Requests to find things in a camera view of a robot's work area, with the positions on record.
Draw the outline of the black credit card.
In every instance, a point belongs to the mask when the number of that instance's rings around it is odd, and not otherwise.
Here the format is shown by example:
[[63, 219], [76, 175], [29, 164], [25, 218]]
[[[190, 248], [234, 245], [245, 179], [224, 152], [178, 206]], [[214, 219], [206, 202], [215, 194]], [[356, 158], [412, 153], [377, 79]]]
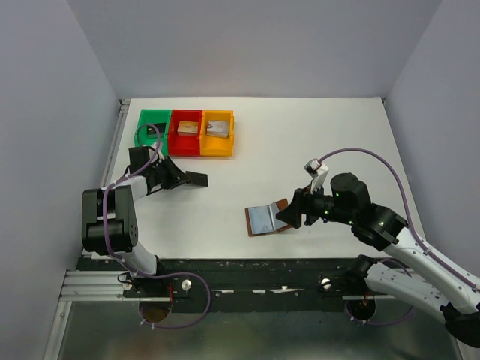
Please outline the black credit card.
[[206, 174], [186, 171], [185, 175], [187, 176], [188, 185], [201, 188], [207, 188], [209, 186], [209, 178]]

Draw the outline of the brown leather card holder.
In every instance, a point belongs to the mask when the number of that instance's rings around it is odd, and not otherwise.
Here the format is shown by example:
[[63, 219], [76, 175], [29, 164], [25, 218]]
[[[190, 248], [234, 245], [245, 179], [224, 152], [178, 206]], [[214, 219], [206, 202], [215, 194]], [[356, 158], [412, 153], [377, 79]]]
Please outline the brown leather card holder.
[[280, 233], [291, 228], [278, 220], [276, 215], [288, 207], [287, 199], [281, 199], [269, 205], [246, 208], [244, 210], [247, 232], [250, 237]]

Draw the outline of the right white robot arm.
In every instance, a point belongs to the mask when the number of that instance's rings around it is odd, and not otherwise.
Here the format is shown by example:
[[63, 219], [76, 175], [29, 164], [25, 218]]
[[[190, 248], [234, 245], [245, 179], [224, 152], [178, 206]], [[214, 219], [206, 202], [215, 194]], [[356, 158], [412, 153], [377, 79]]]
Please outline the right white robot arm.
[[350, 226], [358, 240], [394, 257], [418, 275], [395, 273], [360, 256], [359, 268], [345, 275], [350, 292], [360, 294], [368, 289], [394, 296], [429, 313], [457, 340], [479, 347], [479, 278], [420, 238], [399, 214], [371, 202], [367, 185], [352, 173], [336, 175], [331, 191], [325, 195], [322, 190], [298, 189], [276, 217], [295, 229], [317, 219]]

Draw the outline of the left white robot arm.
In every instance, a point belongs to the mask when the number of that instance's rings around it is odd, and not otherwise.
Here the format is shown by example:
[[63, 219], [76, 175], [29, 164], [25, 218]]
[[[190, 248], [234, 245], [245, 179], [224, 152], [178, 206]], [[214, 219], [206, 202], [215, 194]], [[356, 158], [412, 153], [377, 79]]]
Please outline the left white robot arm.
[[82, 193], [82, 246], [117, 261], [132, 278], [141, 278], [140, 286], [148, 295], [159, 296], [167, 279], [158, 270], [158, 257], [140, 242], [135, 202], [158, 191], [191, 185], [192, 173], [182, 171], [152, 147], [133, 147], [128, 152], [130, 164], [119, 180]]

